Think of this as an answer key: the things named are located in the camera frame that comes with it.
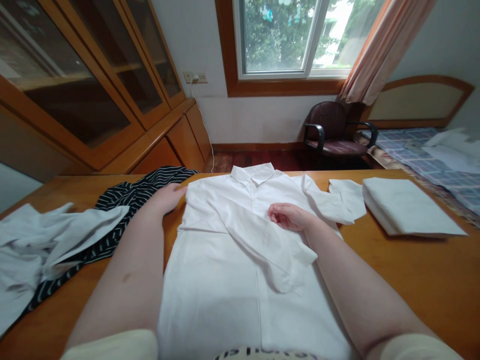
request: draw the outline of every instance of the electrical outlet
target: electrical outlet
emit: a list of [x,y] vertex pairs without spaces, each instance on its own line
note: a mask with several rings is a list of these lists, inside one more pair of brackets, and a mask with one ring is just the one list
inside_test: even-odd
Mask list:
[[192,71],[184,71],[183,77],[185,78],[185,82],[190,84],[192,81],[194,84],[206,84],[209,81],[207,80],[207,75],[204,72],[192,72]]
[[207,75],[204,72],[197,72],[194,73],[193,76],[197,75],[198,76],[198,81],[196,82],[197,84],[206,84],[209,81],[207,80]]

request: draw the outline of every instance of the bed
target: bed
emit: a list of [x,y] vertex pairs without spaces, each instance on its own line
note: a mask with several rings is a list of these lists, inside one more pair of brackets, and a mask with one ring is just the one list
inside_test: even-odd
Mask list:
[[[480,174],[454,171],[421,149],[445,128],[474,87],[448,76],[414,76],[385,85],[360,121],[379,128],[368,151],[377,168],[402,169],[434,193],[456,214],[480,229]],[[354,140],[368,144],[370,132],[355,132]]]

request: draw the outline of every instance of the table surface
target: table surface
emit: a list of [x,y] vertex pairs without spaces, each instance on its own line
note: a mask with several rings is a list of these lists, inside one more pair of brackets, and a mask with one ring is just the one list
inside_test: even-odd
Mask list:
[[[345,170],[287,172],[308,174],[327,191],[329,179],[381,177],[411,179],[402,170]],[[186,180],[219,174],[197,174]],[[0,219],[23,204],[47,212],[67,202],[72,212],[92,208],[108,188],[142,175],[61,176],[43,185],[14,205]],[[389,237],[370,211],[354,225],[340,226],[353,250],[374,268],[410,305],[413,311],[465,359],[480,359],[480,230],[455,215],[434,197],[440,207],[468,234],[447,240],[415,236]],[[177,237],[185,209],[183,198],[165,216],[165,264]],[[0,340],[0,359],[58,359],[85,303],[102,276],[109,259],[84,266],[35,311],[20,319]]]

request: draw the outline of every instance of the dark leather chair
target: dark leather chair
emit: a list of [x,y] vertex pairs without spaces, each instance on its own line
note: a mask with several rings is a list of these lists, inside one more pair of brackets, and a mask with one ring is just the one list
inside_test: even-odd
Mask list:
[[[357,124],[369,127],[370,142],[367,146],[344,140],[347,125]],[[320,102],[311,108],[305,121],[303,143],[307,148],[328,157],[361,157],[375,145],[378,130],[369,122],[347,122],[342,104],[334,101]]]

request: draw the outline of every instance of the blue plaid bed sheet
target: blue plaid bed sheet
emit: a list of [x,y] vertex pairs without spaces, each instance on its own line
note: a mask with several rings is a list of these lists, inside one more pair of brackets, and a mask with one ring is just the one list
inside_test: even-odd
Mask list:
[[[452,170],[421,149],[439,132],[433,127],[379,130],[376,146],[432,184],[447,189],[463,206],[480,216],[480,174]],[[370,138],[369,130],[362,130],[361,134]]]

